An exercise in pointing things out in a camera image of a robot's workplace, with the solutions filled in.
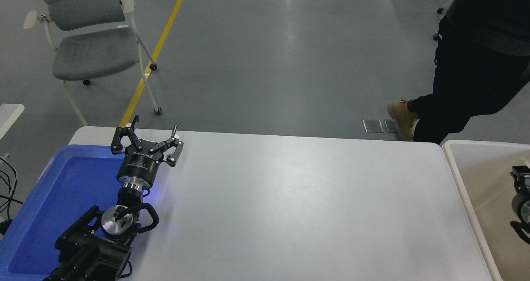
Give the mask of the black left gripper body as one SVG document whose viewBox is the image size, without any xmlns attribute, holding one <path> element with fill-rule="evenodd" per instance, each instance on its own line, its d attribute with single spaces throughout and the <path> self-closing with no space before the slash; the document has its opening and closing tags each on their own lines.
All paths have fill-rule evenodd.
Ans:
<svg viewBox="0 0 530 281">
<path fill-rule="evenodd" d="M 141 143 L 142 150 L 137 151 L 133 144 L 125 148 L 125 157 L 118 170 L 117 181 L 126 183 L 127 178 L 138 178 L 144 182 L 144 188 L 152 188 L 163 153 L 156 151 L 150 153 L 149 149 L 156 143 Z"/>
</svg>

